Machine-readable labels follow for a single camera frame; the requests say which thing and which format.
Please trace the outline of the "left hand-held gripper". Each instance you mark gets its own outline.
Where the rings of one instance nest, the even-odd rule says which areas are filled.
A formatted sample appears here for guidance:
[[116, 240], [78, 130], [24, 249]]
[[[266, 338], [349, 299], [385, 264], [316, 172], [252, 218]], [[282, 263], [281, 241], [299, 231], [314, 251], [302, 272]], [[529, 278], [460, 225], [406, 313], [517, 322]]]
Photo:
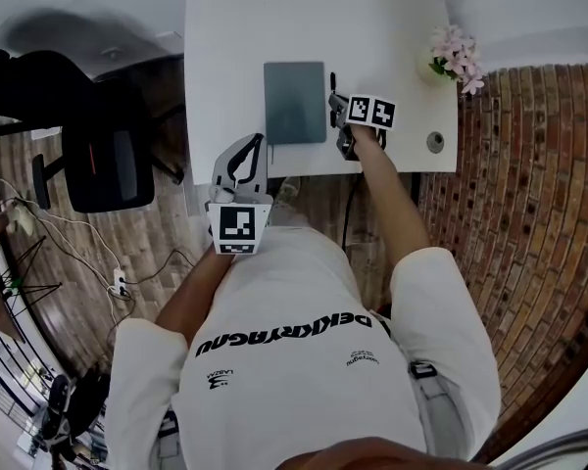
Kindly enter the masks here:
[[[210, 232], [218, 255], [254, 255], [268, 224], [273, 198], [268, 183], [268, 145], [261, 133], [235, 141], [216, 159], [210, 201]], [[240, 193], [235, 190], [254, 192]]]

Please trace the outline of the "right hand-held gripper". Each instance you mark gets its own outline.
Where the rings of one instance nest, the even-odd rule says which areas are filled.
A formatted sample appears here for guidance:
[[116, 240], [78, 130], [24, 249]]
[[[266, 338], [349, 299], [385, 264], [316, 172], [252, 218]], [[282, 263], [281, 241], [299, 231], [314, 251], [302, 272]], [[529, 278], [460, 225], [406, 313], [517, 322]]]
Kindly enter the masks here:
[[354, 150], [353, 124], [372, 128], [377, 142], [385, 149], [387, 132], [394, 128], [396, 105], [393, 102], [369, 95], [348, 98], [335, 94], [329, 96], [328, 105], [330, 126], [339, 129], [336, 146], [345, 161], [359, 159]]

